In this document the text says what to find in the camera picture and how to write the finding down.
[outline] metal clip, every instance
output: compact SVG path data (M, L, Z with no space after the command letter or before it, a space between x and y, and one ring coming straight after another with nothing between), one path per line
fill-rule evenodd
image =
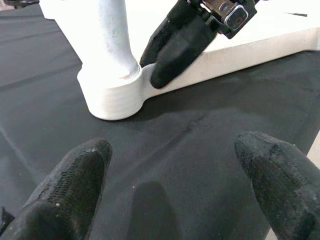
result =
M249 17L244 6L230 0L202 0L202 2L219 17L222 24L233 31L241 27Z

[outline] table surface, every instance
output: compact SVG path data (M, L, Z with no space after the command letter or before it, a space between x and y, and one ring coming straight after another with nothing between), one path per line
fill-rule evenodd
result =
M71 148L113 147L91 239L264 239L269 226L234 152L260 131L307 153L320 128L320 53L301 52L93 117L81 62L38 5L0 12L0 206L17 214Z

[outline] black cloth surface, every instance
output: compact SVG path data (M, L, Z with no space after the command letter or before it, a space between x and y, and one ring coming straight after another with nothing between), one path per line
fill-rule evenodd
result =
M103 121L57 24L38 5L0 12L0 206L16 215L71 148L105 137L113 158L90 239L264 239L234 141L260 131L307 153L320 128L319 66L319 52L297 53Z

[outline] white plastic part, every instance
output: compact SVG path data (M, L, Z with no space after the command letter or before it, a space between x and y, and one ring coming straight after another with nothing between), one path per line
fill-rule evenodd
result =
M154 66L141 69L137 60L176 0L155 1L157 7L151 6L151 0L126 3L125 0L40 1L44 16L57 22L82 61L78 81L89 111L104 120L130 117L146 99L156 95L301 51L320 50L320 18L316 14L312 17L286 14L279 7L263 3L236 37L228 40L219 35L183 74L166 87L154 89L149 82Z

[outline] white cylindrical post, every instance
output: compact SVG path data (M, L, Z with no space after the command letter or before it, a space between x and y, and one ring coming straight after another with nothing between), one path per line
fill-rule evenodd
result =
M55 0L54 19L83 63L95 75L130 78L139 66L132 55L125 0Z
M82 61L78 81L90 112L105 120L136 113L145 98L141 68L131 52L125 0L41 0L41 8Z

